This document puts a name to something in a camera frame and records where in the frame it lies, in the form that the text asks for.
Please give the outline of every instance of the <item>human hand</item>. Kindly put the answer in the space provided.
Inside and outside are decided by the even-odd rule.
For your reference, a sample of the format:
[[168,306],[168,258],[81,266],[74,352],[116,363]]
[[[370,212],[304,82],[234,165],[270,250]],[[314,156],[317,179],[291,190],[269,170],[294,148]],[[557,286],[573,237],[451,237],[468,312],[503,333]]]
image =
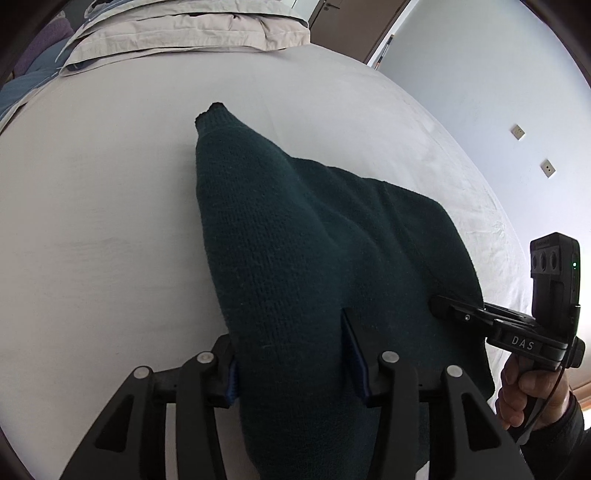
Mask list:
[[[496,401],[496,415],[505,430],[511,426],[518,427],[523,423],[523,410],[527,405],[527,395],[535,398],[548,398],[560,373],[560,370],[556,372],[532,370],[525,372],[519,378],[518,362],[519,357],[512,353],[501,372],[503,386]],[[533,429],[540,430],[560,420],[568,407],[569,381],[564,374]]]

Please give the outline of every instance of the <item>black sleeve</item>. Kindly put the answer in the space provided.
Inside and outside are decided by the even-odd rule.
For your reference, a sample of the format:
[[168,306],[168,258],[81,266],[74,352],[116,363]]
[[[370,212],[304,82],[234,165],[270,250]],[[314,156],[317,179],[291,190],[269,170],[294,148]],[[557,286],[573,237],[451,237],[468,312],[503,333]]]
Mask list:
[[569,407],[562,418],[532,432],[529,441],[521,446],[535,480],[556,480],[572,460],[576,448],[585,441],[585,433],[583,412],[571,393]]

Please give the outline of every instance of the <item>knitted sweater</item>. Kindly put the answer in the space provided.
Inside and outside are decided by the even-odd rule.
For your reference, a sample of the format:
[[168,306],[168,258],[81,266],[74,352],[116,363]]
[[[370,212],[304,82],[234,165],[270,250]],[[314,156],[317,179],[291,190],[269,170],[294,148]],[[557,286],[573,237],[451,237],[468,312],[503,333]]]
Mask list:
[[[261,480],[363,480],[379,411],[353,393],[340,312],[356,308],[416,366],[462,366],[493,393],[484,338],[434,318],[433,294],[482,305],[435,201],[292,158],[221,103],[196,119],[197,199],[239,365],[242,430]],[[423,410],[421,458],[428,457]]]

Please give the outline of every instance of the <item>cable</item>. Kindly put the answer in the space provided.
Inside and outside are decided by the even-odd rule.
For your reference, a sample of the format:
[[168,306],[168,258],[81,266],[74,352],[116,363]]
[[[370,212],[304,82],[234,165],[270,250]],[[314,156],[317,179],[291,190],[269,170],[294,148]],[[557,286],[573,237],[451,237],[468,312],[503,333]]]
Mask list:
[[548,395],[548,397],[544,400],[544,403],[542,403],[542,407],[538,410],[538,413],[536,413],[534,415],[534,417],[528,421],[528,423],[526,424],[526,426],[523,430],[524,432],[527,432],[533,425],[535,425],[535,422],[538,421],[540,416],[543,414],[546,406],[548,405],[548,403],[552,399],[552,396],[556,392],[558,385],[560,385],[560,381],[562,380],[562,376],[564,375],[564,372],[566,370],[566,363],[569,361],[569,358],[570,358],[570,353],[573,348],[573,344],[574,344],[574,335],[570,338],[569,347],[566,349],[566,352],[564,353],[564,357],[563,357],[562,361],[560,362],[561,370],[558,375],[558,378],[556,379],[556,382],[554,383],[554,387],[552,388],[552,391],[550,392],[550,395]]

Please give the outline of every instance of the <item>white bed sheet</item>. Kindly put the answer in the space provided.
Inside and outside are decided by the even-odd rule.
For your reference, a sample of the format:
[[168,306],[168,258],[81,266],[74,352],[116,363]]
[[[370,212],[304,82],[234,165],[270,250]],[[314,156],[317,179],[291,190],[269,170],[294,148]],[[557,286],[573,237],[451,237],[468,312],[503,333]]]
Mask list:
[[[226,331],[194,193],[194,119],[215,101],[290,155],[437,200],[485,300],[529,309],[528,261],[480,172],[364,64],[309,45],[60,77],[0,137],[0,419],[37,480],[59,477],[135,366],[179,366]],[[497,380],[506,355],[490,357]],[[228,478],[256,478],[237,418],[220,416]]]

